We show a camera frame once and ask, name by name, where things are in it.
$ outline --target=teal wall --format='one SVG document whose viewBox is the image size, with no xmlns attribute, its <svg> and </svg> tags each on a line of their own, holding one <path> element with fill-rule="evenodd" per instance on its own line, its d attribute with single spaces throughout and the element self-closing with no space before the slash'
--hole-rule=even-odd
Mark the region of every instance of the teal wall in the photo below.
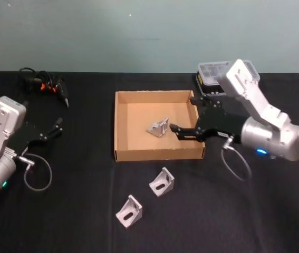
<svg viewBox="0 0 299 253">
<path fill-rule="evenodd" d="M 0 70 L 299 72 L 299 0 L 0 0 Z"/>
</svg>

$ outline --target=black tablecloth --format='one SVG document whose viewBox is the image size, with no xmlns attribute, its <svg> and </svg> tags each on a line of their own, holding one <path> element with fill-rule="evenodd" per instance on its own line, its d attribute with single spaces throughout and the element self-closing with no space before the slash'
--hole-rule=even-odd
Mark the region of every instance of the black tablecloth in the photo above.
<svg viewBox="0 0 299 253">
<path fill-rule="evenodd" d="M 299 252 L 299 162 L 237 147 L 253 171 L 242 183 L 221 162 L 223 140 L 210 138 L 203 160 L 115 163 L 115 91 L 196 91 L 191 74 L 61 75 L 68 110 L 52 96 L 17 95 L 16 73 L 0 72 L 0 96 L 28 100 L 28 121 L 47 130 L 64 118 L 63 135 L 43 153 L 51 187 L 31 192 L 18 167 L 0 192 L 0 252 Z M 261 74 L 260 87 L 299 124 L 299 74 Z M 224 104 L 246 114 L 233 100 Z M 175 186 L 157 198 L 148 183 L 163 166 Z M 126 230 L 115 214 L 129 194 L 143 217 Z"/>
</svg>

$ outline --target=gray cable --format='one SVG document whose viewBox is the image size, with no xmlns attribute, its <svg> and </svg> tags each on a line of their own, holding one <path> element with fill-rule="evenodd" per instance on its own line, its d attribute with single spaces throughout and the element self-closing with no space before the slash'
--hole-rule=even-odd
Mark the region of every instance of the gray cable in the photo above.
<svg viewBox="0 0 299 253">
<path fill-rule="evenodd" d="M 48 167 L 48 169 L 49 169 L 49 171 L 50 171 L 50 180 L 49 180 L 49 183 L 48 183 L 44 188 L 37 189 L 37 188 L 33 188 L 32 186 L 30 186 L 30 185 L 27 183 L 26 175 L 27 175 L 28 169 L 26 169 L 26 170 L 25 170 L 25 173 L 24 173 L 24 182 L 25 182 L 26 186 L 27 186 L 30 190 L 32 190 L 32 191 L 44 191 L 44 190 L 46 190 L 46 189 L 51 185 L 51 183 L 52 183 L 52 169 L 51 169 L 51 166 L 50 166 L 49 163 L 48 163 L 44 158 L 42 158 L 40 155 L 37 155 L 37 154 L 31 154 L 31 153 L 26 153 L 26 154 L 24 154 L 24 155 L 31 155 L 31 156 L 33 156 L 33 157 L 40 158 L 41 160 L 43 160 L 43 161 L 46 163 L 46 165 L 47 165 L 47 167 Z"/>
<path fill-rule="evenodd" d="M 221 158 L 222 158 L 222 161 L 224 163 L 224 165 L 227 167 L 227 169 L 240 181 L 246 181 L 248 179 L 250 179 L 252 177 L 252 172 L 251 172 L 251 168 L 248 164 L 248 162 L 244 159 L 244 157 L 233 147 L 228 147 L 229 150 L 232 150 L 234 151 L 239 157 L 240 159 L 243 161 L 247 171 L 248 171 L 248 177 L 246 179 L 244 178 L 241 178 L 240 176 L 238 176 L 231 168 L 230 166 L 228 165 L 228 163 L 226 162 L 226 160 L 224 159 L 224 149 L 221 149 Z"/>
</svg>

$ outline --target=open cardboard box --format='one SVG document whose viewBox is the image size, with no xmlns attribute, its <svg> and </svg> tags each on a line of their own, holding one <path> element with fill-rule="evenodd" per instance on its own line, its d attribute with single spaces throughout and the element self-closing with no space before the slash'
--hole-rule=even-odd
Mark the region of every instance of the open cardboard box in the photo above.
<svg viewBox="0 0 299 253">
<path fill-rule="evenodd" d="M 198 119 L 192 91 L 119 91 L 115 93 L 114 154 L 116 161 L 201 159 L 205 144 L 179 141 L 168 128 L 158 138 L 146 131 L 154 122 L 193 128 Z"/>
</svg>

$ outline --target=blue led light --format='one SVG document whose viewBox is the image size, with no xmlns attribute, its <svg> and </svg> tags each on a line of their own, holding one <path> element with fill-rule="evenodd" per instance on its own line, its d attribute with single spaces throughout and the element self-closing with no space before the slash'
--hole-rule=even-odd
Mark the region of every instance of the blue led light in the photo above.
<svg viewBox="0 0 299 253">
<path fill-rule="evenodd" d="M 267 152 L 264 149 L 256 149 L 256 153 L 260 155 L 266 155 Z"/>
</svg>

